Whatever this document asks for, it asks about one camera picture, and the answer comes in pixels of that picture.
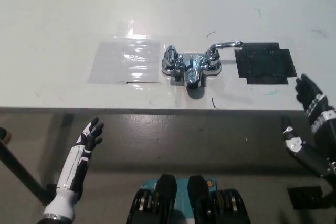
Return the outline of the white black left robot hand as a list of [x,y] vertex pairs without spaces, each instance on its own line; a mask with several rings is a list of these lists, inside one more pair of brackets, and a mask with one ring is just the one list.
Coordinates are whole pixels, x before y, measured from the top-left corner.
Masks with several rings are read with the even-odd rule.
[[82,189],[92,152],[102,142],[103,127],[104,124],[99,123],[99,118],[96,117],[84,128],[70,149],[57,183],[58,188],[75,193]]

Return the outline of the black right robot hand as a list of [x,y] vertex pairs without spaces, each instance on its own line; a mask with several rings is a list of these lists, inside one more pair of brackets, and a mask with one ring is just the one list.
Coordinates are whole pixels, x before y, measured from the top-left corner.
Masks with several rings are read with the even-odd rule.
[[302,104],[314,145],[303,140],[287,116],[282,118],[282,137],[287,152],[303,167],[324,179],[335,179],[335,107],[306,74],[296,79],[296,98]]

